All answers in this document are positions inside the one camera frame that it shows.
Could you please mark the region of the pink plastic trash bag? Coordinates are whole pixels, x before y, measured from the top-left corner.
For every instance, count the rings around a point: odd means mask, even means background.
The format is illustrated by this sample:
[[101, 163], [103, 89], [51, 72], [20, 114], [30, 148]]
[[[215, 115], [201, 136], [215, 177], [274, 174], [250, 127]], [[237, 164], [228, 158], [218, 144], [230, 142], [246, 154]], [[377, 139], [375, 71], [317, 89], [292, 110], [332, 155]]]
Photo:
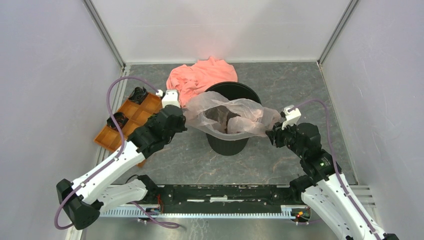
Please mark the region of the pink plastic trash bag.
[[275, 109], [247, 98], [229, 100], [215, 91], [191, 98], [183, 114], [188, 126], [225, 141], [266, 137], [282, 119]]

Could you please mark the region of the black trash bin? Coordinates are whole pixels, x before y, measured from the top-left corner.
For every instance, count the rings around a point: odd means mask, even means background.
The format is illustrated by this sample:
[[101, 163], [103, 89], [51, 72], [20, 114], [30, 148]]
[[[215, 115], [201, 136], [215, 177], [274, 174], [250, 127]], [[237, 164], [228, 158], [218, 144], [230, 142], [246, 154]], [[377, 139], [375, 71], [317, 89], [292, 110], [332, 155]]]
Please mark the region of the black trash bin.
[[[209, 87], [207, 92], [217, 92], [229, 100], [249, 99], [260, 105], [261, 100], [257, 93], [245, 84], [239, 82], [221, 82]], [[233, 156], [240, 153], [248, 143], [249, 138], [239, 140], [222, 140], [206, 133], [207, 141], [217, 154], [223, 156]]]

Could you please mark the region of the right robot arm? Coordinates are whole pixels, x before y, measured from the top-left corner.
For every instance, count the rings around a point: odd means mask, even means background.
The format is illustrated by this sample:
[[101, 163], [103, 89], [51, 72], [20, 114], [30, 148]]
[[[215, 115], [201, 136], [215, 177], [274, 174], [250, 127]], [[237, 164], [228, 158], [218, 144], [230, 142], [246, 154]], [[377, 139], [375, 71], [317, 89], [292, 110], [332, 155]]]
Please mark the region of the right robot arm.
[[278, 122], [265, 133], [273, 146], [286, 147], [300, 158], [305, 175], [290, 182], [289, 199], [310, 207], [338, 239], [398, 239], [377, 224], [353, 193], [338, 163], [322, 148], [316, 125], [283, 127]]

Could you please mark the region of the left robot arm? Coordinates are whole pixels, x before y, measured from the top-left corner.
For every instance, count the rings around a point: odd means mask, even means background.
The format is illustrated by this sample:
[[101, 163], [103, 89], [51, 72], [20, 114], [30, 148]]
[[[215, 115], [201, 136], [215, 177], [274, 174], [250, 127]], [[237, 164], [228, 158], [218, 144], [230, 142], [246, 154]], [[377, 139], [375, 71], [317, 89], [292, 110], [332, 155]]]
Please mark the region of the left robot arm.
[[118, 150], [88, 173], [72, 181], [60, 180], [56, 184], [60, 205], [54, 217], [55, 227], [58, 230], [68, 229], [68, 226], [59, 225], [61, 211], [71, 221], [70, 227], [83, 230], [93, 224], [101, 213], [122, 204], [140, 200], [145, 204], [153, 203], [157, 190], [142, 180], [136, 179], [116, 187], [110, 185], [127, 170], [162, 150], [176, 133], [186, 131], [185, 123], [182, 109], [167, 105], [151, 115]]

